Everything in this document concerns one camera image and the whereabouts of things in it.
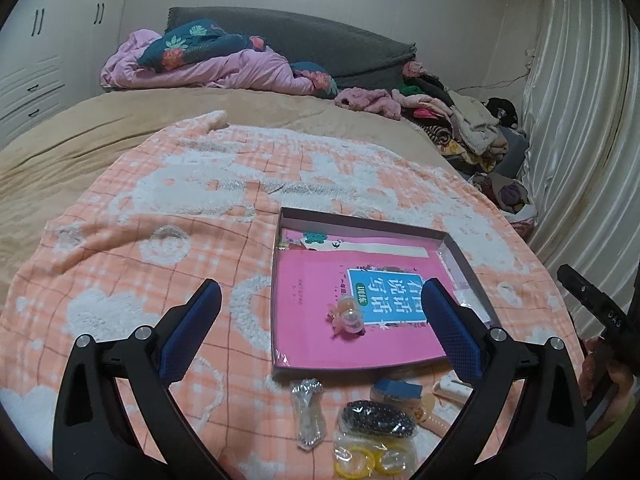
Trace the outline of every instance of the blue label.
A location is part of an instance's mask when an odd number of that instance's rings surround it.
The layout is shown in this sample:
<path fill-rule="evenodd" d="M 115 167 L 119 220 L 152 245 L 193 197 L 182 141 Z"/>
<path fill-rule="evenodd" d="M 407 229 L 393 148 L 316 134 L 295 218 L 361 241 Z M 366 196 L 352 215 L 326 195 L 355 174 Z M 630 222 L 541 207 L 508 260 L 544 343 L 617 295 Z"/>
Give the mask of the blue label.
<path fill-rule="evenodd" d="M 348 269 L 351 293 L 366 324 L 421 323 L 422 278 L 408 272 Z"/>

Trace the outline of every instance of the drawer handle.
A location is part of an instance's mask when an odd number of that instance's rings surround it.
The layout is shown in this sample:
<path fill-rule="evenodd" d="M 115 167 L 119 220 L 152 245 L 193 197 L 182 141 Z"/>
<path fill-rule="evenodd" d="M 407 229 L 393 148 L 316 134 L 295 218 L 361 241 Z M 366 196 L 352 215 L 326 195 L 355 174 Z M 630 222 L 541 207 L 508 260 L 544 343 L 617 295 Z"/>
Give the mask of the drawer handle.
<path fill-rule="evenodd" d="M 40 9 L 36 9 L 36 17 L 33 20 L 33 28 L 31 29 L 31 37 L 33 38 L 36 33 L 36 25 L 38 24 L 38 14 L 40 13 Z"/>
<path fill-rule="evenodd" d="M 40 35 L 40 33 L 42 31 L 42 20 L 44 20 L 44 8 L 42 9 L 42 13 L 40 15 L 40 26 L 38 27 L 38 36 Z"/>

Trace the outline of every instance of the yellow ring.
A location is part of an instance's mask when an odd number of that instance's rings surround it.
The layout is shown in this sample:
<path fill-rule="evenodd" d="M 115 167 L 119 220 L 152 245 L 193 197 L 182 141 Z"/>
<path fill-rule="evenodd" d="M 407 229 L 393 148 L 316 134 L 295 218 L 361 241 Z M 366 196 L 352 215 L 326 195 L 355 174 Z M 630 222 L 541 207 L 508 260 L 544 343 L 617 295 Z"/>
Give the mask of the yellow ring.
<path fill-rule="evenodd" d="M 340 465 L 340 461 L 334 460 L 335 472 L 338 473 L 339 476 L 341 476 L 342 478 L 346 478 L 347 480 L 358 480 L 360 478 L 366 478 L 367 476 L 370 476 L 376 466 L 376 457 L 373 456 L 373 453 L 364 447 L 346 447 L 345 449 L 351 454 L 353 454 L 354 452 L 362 453 L 367 463 L 361 472 L 355 474 L 343 471 L 342 466 Z"/>

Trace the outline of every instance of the pink clothing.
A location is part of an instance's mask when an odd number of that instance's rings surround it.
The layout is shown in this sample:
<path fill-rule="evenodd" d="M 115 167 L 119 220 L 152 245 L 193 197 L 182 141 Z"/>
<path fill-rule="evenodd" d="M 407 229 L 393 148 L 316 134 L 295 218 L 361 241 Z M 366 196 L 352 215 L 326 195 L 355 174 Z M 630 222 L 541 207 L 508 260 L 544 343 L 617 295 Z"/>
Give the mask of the pink clothing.
<path fill-rule="evenodd" d="M 400 105 L 391 98 L 386 90 L 346 88 L 337 95 L 334 102 L 340 108 L 381 114 L 388 119 L 400 120 Z"/>
<path fill-rule="evenodd" d="M 437 119 L 442 117 L 442 114 L 438 115 L 428 108 L 416 108 L 414 110 L 414 117 L 416 119 Z"/>
<path fill-rule="evenodd" d="M 453 115 L 453 110 L 444 104 L 440 99 L 431 97 L 426 94 L 416 94 L 410 96 L 404 96 L 399 90 L 393 89 L 391 91 L 394 101 L 400 103 L 402 108 L 428 108 L 436 115 L 449 116 Z"/>
<path fill-rule="evenodd" d="M 314 84 L 304 76 L 294 77 L 289 62 L 269 47 L 264 52 L 241 50 L 225 57 L 212 57 L 157 74 L 142 68 L 137 59 L 161 36 L 152 30 L 129 35 L 100 72 L 103 87 L 142 89 L 176 86 L 245 88 L 289 95 L 311 95 Z"/>

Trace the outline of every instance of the pink hair clip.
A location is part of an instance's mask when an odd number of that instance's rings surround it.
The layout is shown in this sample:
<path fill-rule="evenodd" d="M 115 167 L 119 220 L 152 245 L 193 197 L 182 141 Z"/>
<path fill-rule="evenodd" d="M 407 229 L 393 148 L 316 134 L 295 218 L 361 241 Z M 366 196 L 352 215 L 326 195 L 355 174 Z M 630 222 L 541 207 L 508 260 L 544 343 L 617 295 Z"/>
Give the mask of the pink hair clip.
<path fill-rule="evenodd" d="M 337 305 L 329 305 L 328 320 L 334 327 L 334 336 L 342 330 L 348 334 L 364 335 L 364 318 L 353 296 L 343 296 Z"/>

